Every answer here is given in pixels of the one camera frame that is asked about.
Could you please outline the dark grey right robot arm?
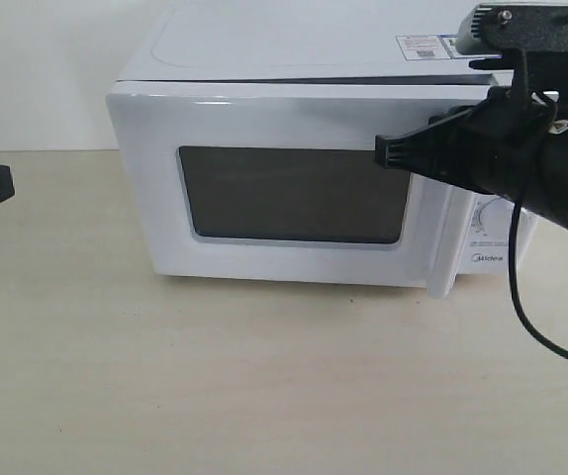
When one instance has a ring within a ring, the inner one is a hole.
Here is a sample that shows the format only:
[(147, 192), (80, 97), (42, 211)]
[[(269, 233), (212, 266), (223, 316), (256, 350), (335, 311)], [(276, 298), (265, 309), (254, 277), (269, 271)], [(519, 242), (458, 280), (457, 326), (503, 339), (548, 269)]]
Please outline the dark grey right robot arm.
[(543, 93), (515, 105), (493, 87), (474, 106), (375, 139), (375, 162), (521, 205), (568, 230), (568, 105)]

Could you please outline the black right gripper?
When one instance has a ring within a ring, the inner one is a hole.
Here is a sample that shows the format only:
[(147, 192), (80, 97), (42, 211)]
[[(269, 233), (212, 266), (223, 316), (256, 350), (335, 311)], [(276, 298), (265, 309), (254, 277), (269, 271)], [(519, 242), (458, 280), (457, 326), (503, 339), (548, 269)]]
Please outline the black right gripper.
[(475, 106), (455, 106), (400, 135), (377, 135), (374, 162), (511, 201), (546, 201), (543, 177), (558, 103), (541, 93), (516, 110), (498, 88)]

